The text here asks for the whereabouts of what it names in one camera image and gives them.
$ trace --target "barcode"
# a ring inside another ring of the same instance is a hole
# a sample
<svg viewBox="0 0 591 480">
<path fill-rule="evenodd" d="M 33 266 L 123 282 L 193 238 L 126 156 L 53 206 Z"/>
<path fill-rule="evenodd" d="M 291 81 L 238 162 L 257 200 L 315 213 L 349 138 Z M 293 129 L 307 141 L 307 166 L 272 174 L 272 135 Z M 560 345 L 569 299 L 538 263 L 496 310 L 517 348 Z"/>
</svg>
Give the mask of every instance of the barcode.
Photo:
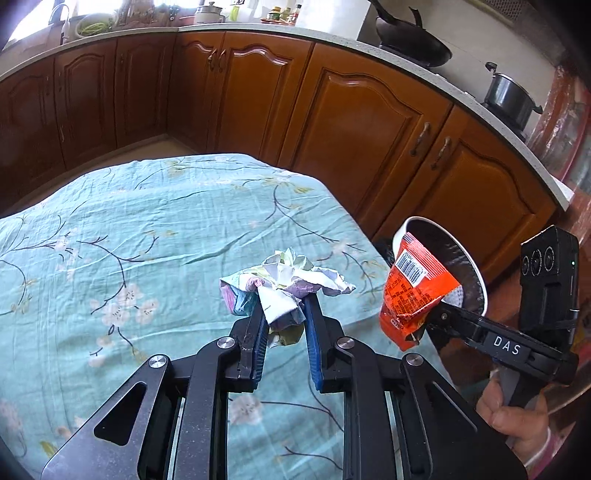
<svg viewBox="0 0 591 480">
<path fill-rule="evenodd" d="M 396 268 L 407 278 L 412 287 L 416 287 L 427 275 L 427 270 L 413 257 L 406 249 L 402 250 L 400 256 L 396 259 Z"/>
</svg>

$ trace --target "metal screw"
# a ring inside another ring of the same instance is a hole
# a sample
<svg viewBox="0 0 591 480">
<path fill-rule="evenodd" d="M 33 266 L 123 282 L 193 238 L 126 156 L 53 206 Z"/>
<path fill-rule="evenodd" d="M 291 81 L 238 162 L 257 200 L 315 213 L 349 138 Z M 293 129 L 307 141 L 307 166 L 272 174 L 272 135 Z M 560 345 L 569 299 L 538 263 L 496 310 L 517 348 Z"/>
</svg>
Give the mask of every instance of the metal screw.
<svg viewBox="0 0 591 480">
<path fill-rule="evenodd" d="M 343 350 L 349 350 L 355 346 L 355 340 L 350 337 L 341 337 L 336 341 L 336 344 Z"/>
<path fill-rule="evenodd" d="M 222 337 L 217 341 L 217 346 L 223 349 L 232 348 L 236 345 L 236 340 L 232 337 Z"/>
<path fill-rule="evenodd" d="M 407 363 L 412 365 L 413 367 L 419 367 L 423 364 L 423 357 L 420 356 L 418 353 L 409 353 L 407 355 Z"/>
<path fill-rule="evenodd" d="M 160 368 L 166 365 L 166 357 L 164 355 L 154 355 L 148 360 L 148 365 L 152 368 Z"/>
</svg>

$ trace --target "crumpled paper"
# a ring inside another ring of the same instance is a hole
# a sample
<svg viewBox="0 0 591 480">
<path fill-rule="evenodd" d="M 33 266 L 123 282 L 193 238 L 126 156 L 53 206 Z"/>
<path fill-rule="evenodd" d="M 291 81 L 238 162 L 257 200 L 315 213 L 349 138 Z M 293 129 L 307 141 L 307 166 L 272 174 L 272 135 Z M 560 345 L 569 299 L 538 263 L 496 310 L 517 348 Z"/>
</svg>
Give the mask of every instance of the crumpled paper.
<svg viewBox="0 0 591 480">
<path fill-rule="evenodd" d="M 336 270 L 315 267 L 305 255 L 288 248 L 284 252 L 276 250 L 261 265 L 220 278 L 220 289 L 228 310 L 238 316 L 252 314 L 258 293 L 271 330 L 280 332 L 303 324 L 306 317 L 300 303 L 308 293 L 322 289 L 324 295 L 335 297 L 351 293 L 355 285 L 346 282 Z M 295 343 L 293 335 L 289 337 L 276 340 Z"/>
</svg>

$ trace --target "wooden cabinet door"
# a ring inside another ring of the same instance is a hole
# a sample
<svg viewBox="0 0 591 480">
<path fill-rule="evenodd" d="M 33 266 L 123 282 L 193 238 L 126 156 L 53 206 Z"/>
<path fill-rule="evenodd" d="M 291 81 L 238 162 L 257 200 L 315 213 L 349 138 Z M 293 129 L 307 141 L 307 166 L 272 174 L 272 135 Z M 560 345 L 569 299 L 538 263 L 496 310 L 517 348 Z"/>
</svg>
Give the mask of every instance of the wooden cabinet door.
<svg viewBox="0 0 591 480">
<path fill-rule="evenodd" d="M 404 192 L 451 105 L 375 59 L 317 44 L 279 165 L 322 181 L 371 236 Z"/>
<path fill-rule="evenodd" d="M 555 209 L 525 160 L 456 106 L 375 238 L 391 238 L 411 215 L 429 218 L 462 243 L 490 282 Z"/>
<path fill-rule="evenodd" d="M 56 56 L 56 111 L 67 168 L 117 148 L 113 81 L 117 40 Z"/>
<path fill-rule="evenodd" d="M 0 83 L 0 209 L 66 170 L 53 95 L 53 58 Z"/>
<path fill-rule="evenodd" d="M 312 45 L 298 38 L 226 33 L 208 151 L 244 153 L 277 164 Z"/>
<path fill-rule="evenodd" d="M 168 133 L 195 149 L 207 150 L 207 123 L 224 32 L 177 36 L 168 90 Z"/>
<path fill-rule="evenodd" d="M 175 35 L 129 35 L 117 40 L 115 125 L 118 148 L 166 132 Z"/>
</svg>

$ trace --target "wok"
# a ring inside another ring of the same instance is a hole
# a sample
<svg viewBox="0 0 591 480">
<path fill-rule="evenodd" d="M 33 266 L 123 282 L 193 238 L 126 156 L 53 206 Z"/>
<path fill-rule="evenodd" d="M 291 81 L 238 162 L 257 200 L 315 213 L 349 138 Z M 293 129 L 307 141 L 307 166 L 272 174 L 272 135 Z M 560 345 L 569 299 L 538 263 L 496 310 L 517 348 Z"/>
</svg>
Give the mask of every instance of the wok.
<svg viewBox="0 0 591 480">
<path fill-rule="evenodd" d="M 421 14 L 416 8 L 409 7 L 415 19 L 412 24 L 393 17 L 378 0 L 369 1 L 378 11 L 375 26 L 383 46 L 426 67 L 439 67 L 452 57 L 449 48 L 423 28 Z"/>
</svg>

